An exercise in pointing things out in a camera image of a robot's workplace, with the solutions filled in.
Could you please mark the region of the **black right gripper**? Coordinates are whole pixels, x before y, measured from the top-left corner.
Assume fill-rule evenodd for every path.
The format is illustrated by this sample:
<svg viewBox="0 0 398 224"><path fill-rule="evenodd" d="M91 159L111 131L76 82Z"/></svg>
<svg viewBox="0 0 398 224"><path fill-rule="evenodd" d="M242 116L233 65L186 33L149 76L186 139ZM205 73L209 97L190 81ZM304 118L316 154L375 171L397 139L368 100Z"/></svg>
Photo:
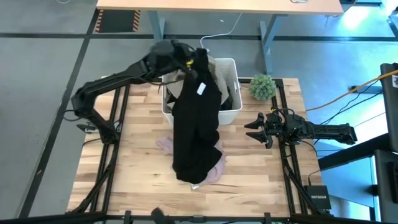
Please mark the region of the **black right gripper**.
<svg viewBox="0 0 398 224"><path fill-rule="evenodd" d="M265 143L267 149L270 149L273 145L273 136L278 136L282 132L282 118L274 113L266 114L266 121L264 124L263 113L258 113L255 121L245 124L244 127L248 129L259 129L263 127L264 131L258 132L247 132L246 135L253 138L260 143Z"/></svg>

